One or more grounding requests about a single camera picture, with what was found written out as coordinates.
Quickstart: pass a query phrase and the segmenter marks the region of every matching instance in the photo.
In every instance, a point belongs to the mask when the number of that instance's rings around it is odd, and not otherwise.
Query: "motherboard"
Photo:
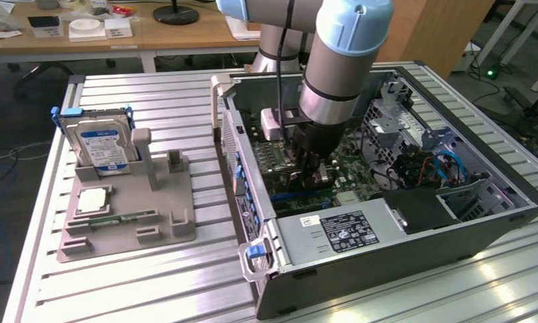
[[[247,119],[254,157],[278,217],[358,203],[390,189],[389,183],[383,187],[373,177],[359,154],[354,131],[346,132],[339,146],[325,161],[326,170],[333,174],[330,188],[291,189],[291,178],[298,173],[291,152],[282,141],[265,140],[257,130],[259,123],[254,114]]]

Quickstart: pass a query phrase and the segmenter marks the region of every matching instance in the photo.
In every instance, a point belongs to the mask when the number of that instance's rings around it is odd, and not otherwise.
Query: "black round lamp base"
[[[177,6],[177,13],[173,6],[166,5],[153,11],[153,18],[167,25],[187,25],[198,20],[198,12],[189,7]]]

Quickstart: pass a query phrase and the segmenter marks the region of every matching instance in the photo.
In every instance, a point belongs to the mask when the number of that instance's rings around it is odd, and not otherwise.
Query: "aluminum table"
[[[538,160],[415,63],[398,63],[538,189]],[[383,63],[379,66],[394,66]],[[55,261],[75,157],[55,132],[3,322],[255,322],[210,131],[210,77],[241,70],[105,75],[67,86],[63,106],[123,106],[151,153],[190,160],[197,239]],[[414,107],[430,126],[441,117]],[[263,322],[538,322],[538,218],[471,259]]]

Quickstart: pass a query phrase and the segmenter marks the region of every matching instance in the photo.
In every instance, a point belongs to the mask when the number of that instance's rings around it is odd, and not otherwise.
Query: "power supply label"
[[[321,219],[330,246],[335,252],[345,252],[370,244],[378,239],[361,211]]]

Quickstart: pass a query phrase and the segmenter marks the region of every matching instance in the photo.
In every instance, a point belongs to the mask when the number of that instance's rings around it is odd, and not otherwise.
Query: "barcode sticker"
[[[302,218],[299,218],[299,220],[301,220],[301,225],[303,227],[309,227],[310,225],[317,225],[321,223],[319,216],[317,214],[311,215],[309,217],[302,217]]]

